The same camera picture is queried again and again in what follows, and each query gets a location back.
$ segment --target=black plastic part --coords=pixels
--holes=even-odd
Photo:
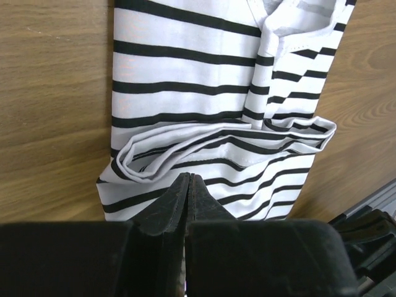
[[[132,252],[133,297],[175,297],[183,260],[190,174],[171,187],[132,221],[139,225]]]
[[[325,223],[194,222],[186,251],[188,297],[358,294],[341,237]]]
[[[363,208],[359,209],[357,212],[355,212],[350,217],[348,217],[347,215],[342,213],[341,215],[339,215],[336,218],[334,218],[333,220],[331,220],[329,222],[329,224],[332,226],[337,226],[338,224],[341,224],[341,223],[353,222],[354,220],[359,219],[363,215],[367,215],[371,211],[372,211],[372,208],[370,206],[366,205]]]
[[[0,296],[127,295],[131,222],[0,226]]]
[[[363,297],[396,297],[396,271],[369,290]]]
[[[191,175],[188,203],[188,223],[199,220],[236,220],[209,194],[202,177],[197,174]]]
[[[343,214],[332,220],[330,224],[333,225],[334,222],[342,218],[354,220],[374,209],[387,212],[391,217],[396,219],[396,179],[390,181],[385,186],[363,199],[360,203],[346,210]]]
[[[394,219],[381,210],[374,209],[367,213],[364,209],[367,208],[363,207],[347,220],[335,225],[358,277],[362,294],[378,286],[396,271]]]

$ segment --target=black and white striped fabric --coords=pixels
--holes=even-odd
[[[285,218],[336,130],[314,112],[354,1],[115,5],[106,219],[130,219],[183,172],[236,218]]]

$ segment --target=white shirt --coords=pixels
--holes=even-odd
[[[183,172],[236,218],[285,218],[336,130],[314,112],[354,1],[115,7],[106,219],[130,219]]]

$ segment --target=wood grain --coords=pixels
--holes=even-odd
[[[0,0],[0,222],[102,220],[113,5]],[[396,177],[396,3],[358,0],[318,115],[338,124],[293,217],[329,220]]]

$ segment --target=clothing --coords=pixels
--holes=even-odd
[[[116,0],[107,220],[183,172],[236,218],[285,218],[336,125],[314,117],[352,0]]]

